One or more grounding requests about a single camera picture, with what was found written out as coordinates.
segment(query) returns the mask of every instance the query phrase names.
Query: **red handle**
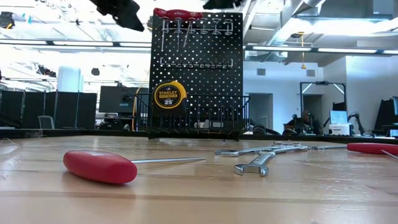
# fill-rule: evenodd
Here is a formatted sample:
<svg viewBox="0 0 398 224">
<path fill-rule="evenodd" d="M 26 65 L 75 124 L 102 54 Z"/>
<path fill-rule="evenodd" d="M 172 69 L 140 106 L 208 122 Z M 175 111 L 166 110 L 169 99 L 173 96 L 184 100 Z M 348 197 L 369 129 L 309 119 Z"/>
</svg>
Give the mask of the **red handle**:
<svg viewBox="0 0 398 224">
<path fill-rule="evenodd" d="M 368 154 L 384 154 L 382 150 L 398 155 L 398 145 L 380 144 L 380 143 L 349 143 L 347 149 L 353 152 L 362 152 Z"/>
<path fill-rule="evenodd" d="M 109 184 L 128 183 L 137 176 L 136 165 L 110 152 L 68 151 L 63 164 L 72 174 Z"/>
<path fill-rule="evenodd" d="M 167 11 L 164 9 L 155 8 L 154 14 L 159 17 L 166 17 L 170 20 L 181 18 L 181 20 L 183 21 L 192 20 L 192 19 L 201 19 L 203 17 L 203 13 L 201 12 L 189 12 L 182 9 L 172 9 Z"/>
</svg>

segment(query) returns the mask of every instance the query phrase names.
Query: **doorway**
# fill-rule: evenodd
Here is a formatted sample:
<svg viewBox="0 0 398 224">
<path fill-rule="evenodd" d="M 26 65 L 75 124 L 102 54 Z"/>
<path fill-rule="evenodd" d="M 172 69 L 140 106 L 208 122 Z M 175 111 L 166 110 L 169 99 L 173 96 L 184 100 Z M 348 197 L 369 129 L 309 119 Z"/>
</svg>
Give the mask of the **doorway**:
<svg viewBox="0 0 398 224">
<path fill-rule="evenodd" d="M 322 118 L 322 95 L 308 94 L 303 95 L 303 106 L 304 110 L 309 112 L 316 117 L 320 122 L 323 121 Z"/>
<path fill-rule="evenodd" d="M 273 129 L 274 102 L 271 93 L 249 93 L 249 116 L 256 124 Z"/>
</svg>

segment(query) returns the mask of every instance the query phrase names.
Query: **wooden tabletop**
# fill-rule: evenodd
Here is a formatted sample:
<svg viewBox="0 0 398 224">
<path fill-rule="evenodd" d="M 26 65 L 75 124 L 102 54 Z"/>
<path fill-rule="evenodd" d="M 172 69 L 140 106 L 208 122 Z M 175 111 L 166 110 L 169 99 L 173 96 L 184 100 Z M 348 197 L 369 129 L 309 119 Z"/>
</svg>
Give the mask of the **wooden tabletop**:
<svg viewBox="0 0 398 224">
<path fill-rule="evenodd" d="M 344 149 L 279 154 L 269 175 L 234 173 L 254 155 L 217 149 L 270 145 L 220 141 L 77 136 L 3 140 L 0 223 L 397 223 L 398 162 Z M 333 145 L 303 142 L 305 145 Z M 206 161 L 138 164 L 126 185 L 66 172 L 65 152 L 90 149 L 129 159 L 205 156 Z"/>
</svg>

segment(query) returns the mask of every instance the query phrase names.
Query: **pegboard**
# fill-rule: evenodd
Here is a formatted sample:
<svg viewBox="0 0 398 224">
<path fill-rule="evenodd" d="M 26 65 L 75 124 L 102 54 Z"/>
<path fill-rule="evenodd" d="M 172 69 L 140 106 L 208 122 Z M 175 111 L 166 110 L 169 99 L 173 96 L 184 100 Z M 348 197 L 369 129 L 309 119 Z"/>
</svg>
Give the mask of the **pegboard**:
<svg viewBox="0 0 398 224">
<path fill-rule="evenodd" d="M 150 92 L 164 80 L 176 80 L 188 93 L 187 106 L 207 111 L 241 108 L 242 14 L 204 13 L 201 20 L 179 23 L 180 34 L 178 21 L 153 17 Z"/>
</svg>

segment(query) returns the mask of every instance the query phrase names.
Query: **tape measure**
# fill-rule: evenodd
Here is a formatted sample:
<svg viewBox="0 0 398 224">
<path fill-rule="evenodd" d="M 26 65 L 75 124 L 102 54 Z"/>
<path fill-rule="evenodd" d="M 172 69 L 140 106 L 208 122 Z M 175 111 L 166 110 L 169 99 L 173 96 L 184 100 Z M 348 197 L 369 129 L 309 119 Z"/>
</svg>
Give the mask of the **tape measure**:
<svg viewBox="0 0 398 224">
<path fill-rule="evenodd" d="M 177 81 L 163 81 L 153 92 L 154 112 L 160 114 L 180 114 L 186 112 L 187 92 Z"/>
</svg>

